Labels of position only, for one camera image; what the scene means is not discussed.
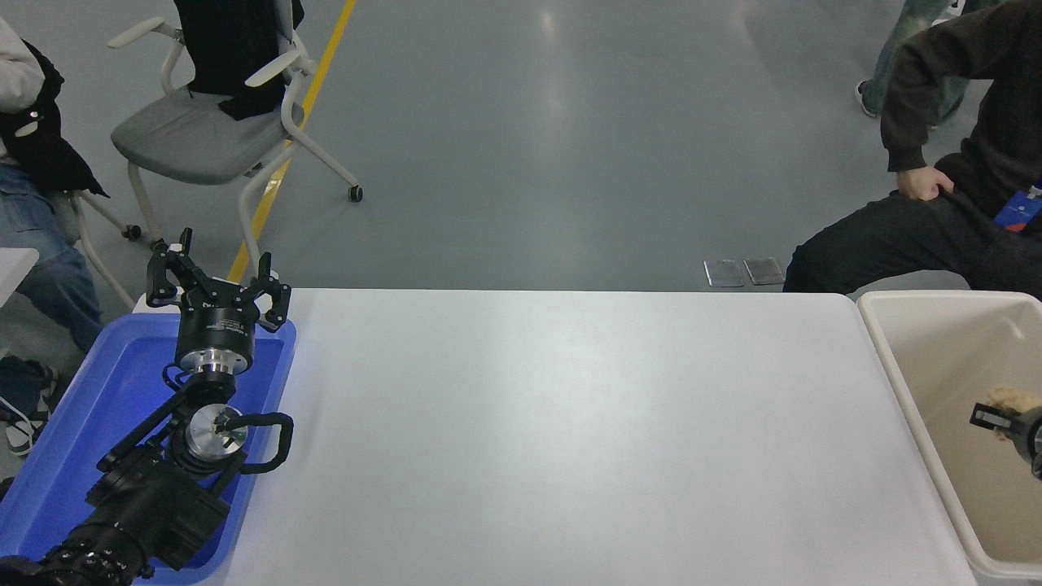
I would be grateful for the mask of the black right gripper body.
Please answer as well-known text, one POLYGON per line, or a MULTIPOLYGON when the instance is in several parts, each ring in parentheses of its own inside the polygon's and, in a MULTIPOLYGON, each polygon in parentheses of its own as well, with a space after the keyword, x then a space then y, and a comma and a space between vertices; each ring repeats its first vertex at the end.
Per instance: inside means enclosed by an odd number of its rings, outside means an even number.
POLYGON ((1041 408, 1028 409, 1012 421, 1014 448, 1031 465, 1031 474, 1041 479, 1041 408))

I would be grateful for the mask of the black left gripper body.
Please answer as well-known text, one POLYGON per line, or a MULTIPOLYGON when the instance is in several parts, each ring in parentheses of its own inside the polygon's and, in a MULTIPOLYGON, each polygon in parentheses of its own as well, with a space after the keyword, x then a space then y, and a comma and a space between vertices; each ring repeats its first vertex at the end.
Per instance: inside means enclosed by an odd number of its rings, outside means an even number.
POLYGON ((223 280, 216 280, 208 288, 194 283, 183 285, 182 289, 176 360, 210 348, 226 350, 243 360, 253 359, 256 322, 260 318, 256 297, 247 295, 241 286, 223 280))

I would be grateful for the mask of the person's hand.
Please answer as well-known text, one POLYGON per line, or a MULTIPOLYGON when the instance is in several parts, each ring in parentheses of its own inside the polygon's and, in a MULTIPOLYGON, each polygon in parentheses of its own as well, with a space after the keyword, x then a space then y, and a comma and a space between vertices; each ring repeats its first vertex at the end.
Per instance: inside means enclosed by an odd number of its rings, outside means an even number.
POLYGON ((923 203, 954 192, 954 181, 931 166, 896 172, 895 182, 900 195, 923 203))

